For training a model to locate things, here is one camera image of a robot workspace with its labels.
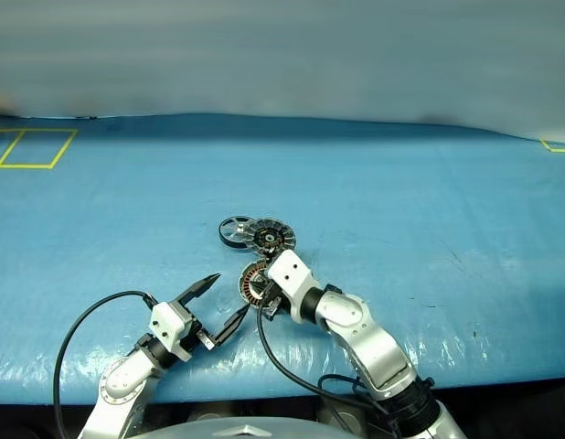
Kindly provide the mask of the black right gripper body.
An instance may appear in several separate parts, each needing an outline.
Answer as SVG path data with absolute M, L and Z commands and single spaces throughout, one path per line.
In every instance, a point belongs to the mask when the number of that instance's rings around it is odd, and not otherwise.
M 282 308 L 283 298 L 281 289 L 273 280 L 268 279 L 265 274 L 261 274 L 256 282 L 256 291 L 260 294 L 258 304 L 259 316 L 273 321 Z

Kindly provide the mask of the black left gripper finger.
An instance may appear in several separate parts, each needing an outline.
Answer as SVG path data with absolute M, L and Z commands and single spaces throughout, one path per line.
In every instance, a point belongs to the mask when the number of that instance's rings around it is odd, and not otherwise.
M 226 321 L 223 329 L 214 337 L 216 347 L 222 346 L 238 330 L 248 311 L 249 306 L 244 305 Z
M 203 295 L 218 280 L 219 277 L 220 273 L 213 273 L 194 282 L 176 298 L 176 301 L 181 306 L 186 307 L 191 300 Z

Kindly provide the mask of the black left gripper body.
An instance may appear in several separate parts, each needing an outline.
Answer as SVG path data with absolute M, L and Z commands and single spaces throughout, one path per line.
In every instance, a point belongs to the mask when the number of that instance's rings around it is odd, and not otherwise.
M 212 350 L 217 345 L 213 335 L 186 307 L 182 306 L 181 311 L 184 318 L 184 329 L 180 336 L 180 347 L 188 354 L 192 354 L 199 346 Z

